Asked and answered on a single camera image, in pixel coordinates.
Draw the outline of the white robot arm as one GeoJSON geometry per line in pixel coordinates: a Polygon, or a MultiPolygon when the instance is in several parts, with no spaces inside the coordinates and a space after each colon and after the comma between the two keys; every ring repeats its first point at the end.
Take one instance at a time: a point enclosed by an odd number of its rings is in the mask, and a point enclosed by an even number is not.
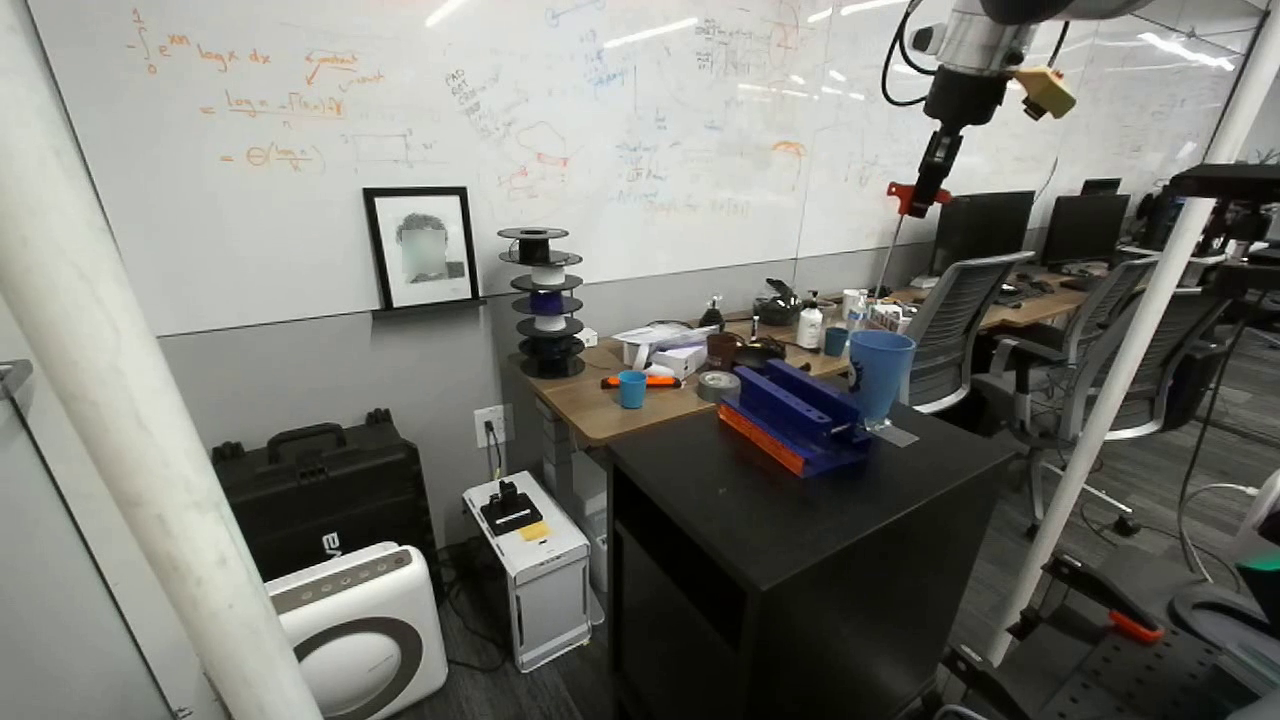
{"type": "Polygon", "coordinates": [[[936,56],[923,95],[923,115],[936,130],[923,143],[916,179],[902,184],[902,212],[923,214],[945,195],[966,128],[989,122],[1005,104],[1009,85],[1023,86],[1023,110],[1034,121],[1060,121],[1076,106],[1076,90],[1052,61],[1023,61],[1023,46],[1043,21],[1112,21],[1143,2],[1147,0],[957,0],[945,25],[916,35],[916,46],[936,56]]]}

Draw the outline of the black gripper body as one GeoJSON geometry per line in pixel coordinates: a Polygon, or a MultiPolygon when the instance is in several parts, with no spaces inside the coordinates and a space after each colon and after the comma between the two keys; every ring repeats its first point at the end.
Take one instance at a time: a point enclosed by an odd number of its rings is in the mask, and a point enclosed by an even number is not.
{"type": "Polygon", "coordinates": [[[928,85],[923,110],[945,128],[989,122],[1005,104],[1009,85],[1012,67],[991,75],[941,67],[928,85]]]}

